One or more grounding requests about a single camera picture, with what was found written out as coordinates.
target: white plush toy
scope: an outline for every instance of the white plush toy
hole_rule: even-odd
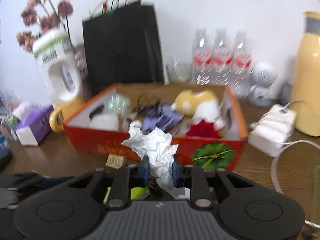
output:
[[[90,122],[90,128],[106,131],[119,131],[119,119],[115,113],[97,114]]]
[[[219,101],[210,90],[200,93],[193,93],[191,90],[182,91],[171,105],[171,109],[176,110],[184,115],[193,116],[193,124],[198,124],[201,120],[214,123],[216,131],[225,126],[221,118]]]

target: red cloth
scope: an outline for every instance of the red cloth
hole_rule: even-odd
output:
[[[190,126],[190,131],[186,133],[188,136],[199,136],[205,138],[221,139],[220,134],[213,128],[213,123],[202,120],[198,124]]]

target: crumpled tissue paper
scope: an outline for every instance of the crumpled tissue paper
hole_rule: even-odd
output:
[[[130,138],[124,140],[122,145],[130,147],[140,159],[145,155],[149,157],[150,172],[158,177],[157,182],[160,187],[161,185],[173,186],[173,156],[179,145],[171,145],[172,135],[164,133],[157,127],[147,135],[142,134],[140,128],[130,127],[129,134]]]

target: pink flowers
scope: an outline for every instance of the pink flowers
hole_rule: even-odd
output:
[[[33,6],[28,5],[21,13],[21,17],[25,26],[30,26],[37,22],[37,13]]]
[[[47,10],[44,6],[45,3],[49,3],[52,8],[52,13]],[[47,14],[45,17],[40,17],[37,14],[36,6],[41,5]],[[27,52],[32,52],[33,43],[35,40],[48,32],[51,28],[59,27],[62,24],[65,31],[67,31],[63,22],[61,22],[61,18],[65,19],[68,15],[73,13],[73,6],[68,0],[62,0],[58,5],[58,10],[54,7],[51,0],[28,0],[26,8],[21,13],[21,17],[25,26],[31,26],[34,24],[38,24],[41,28],[41,32],[36,36],[33,36],[31,32],[23,32],[18,33],[16,35],[19,46],[22,46],[23,49]]]
[[[53,27],[58,27],[60,24],[60,18],[56,14],[52,14],[50,17],[43,17],[40,20],[41,31],[46,33]]]
[[[62,0],[58,4],[58,13],[62,19],[65,19],[67,15],[72,15],[73,13],[73,6],[68,0]]]
[[[26,52],[32,52],[33,43],[35,42],[36,38],[32,37],[30,32],[18,33],[16,38],[19,45],[22,46]]]

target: red label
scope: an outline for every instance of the red label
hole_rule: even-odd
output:
[[[193,62],[198,66],[207,67],[212,63],[212,54],[209,52],[199,51],[194,55]]]
[[[228,66],[232,62],[231,51],[227,49],[218,50],[214,53],[213,61],[216,66]]]
[[[237,54],[234,58],[234,64],[240,68],[249,68],[251,66],[251,61],[251,55],[248,53]]]

